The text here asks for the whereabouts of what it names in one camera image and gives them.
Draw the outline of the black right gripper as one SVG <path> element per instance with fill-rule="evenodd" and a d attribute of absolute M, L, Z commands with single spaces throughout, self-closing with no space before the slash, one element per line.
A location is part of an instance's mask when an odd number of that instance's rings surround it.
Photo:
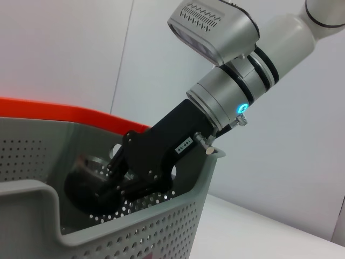
<path fill-rule="evenodd" d="M 196 145 L 194 134 L 208 137 L 212 132 L 206 115 L 187 99 L 145 132 L 129 131 L 107 166 L 113 180 L 98 190 L 98 213 L 115 213 L 123 200 L 171 190 L 171 171 Z M 124 178 L 127 166 L 137 179 L 115 181 Z"/>

